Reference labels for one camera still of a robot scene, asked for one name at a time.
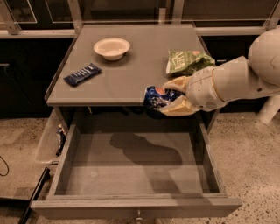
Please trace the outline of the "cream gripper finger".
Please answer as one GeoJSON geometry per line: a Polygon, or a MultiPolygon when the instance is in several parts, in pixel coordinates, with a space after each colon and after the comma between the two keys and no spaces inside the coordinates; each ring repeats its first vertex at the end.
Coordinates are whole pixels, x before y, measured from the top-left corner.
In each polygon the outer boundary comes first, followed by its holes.
{"type": "Polygon", "coordinates": [[[180,76],[173,80],[167,81],[163,85],[163,88],[174,89],[176,91],[185,93],[187,84],[189,83],[190,79],[191,79],[191,76],[180,76]]]}
{"type": "Polygon", "coordinates": [[[159,111],[166,116],[190,116],[199,110],[185,96],[181,95],[175,101],[162,107],[159,111]]]}

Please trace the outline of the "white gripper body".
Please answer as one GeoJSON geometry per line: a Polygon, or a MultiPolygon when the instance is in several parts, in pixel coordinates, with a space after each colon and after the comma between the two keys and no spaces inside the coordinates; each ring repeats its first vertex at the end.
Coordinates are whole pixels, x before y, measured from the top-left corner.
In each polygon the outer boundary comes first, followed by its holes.
{"type": "Polygon", "coordinates": [[[218,96],[213,82],[213,66],[195,72],[186,85],[186,98],[196,111],[222,108],[226,103],[218,96]]]}

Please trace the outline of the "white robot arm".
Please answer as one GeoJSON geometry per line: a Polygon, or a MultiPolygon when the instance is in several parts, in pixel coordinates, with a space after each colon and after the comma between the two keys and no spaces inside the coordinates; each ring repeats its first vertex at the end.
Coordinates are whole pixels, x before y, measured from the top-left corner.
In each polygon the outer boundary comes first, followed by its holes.
{"type": "Polygon", "coordinates": [[[189,116],[220,109],[232,101],[265,97],[257,117],[269,123],[280,109],[280,29],[261,34],[247,57],[208,66],[189,77],[170,80],[164,87],[183,93],[160,109],[167,116],[189,116]]]}

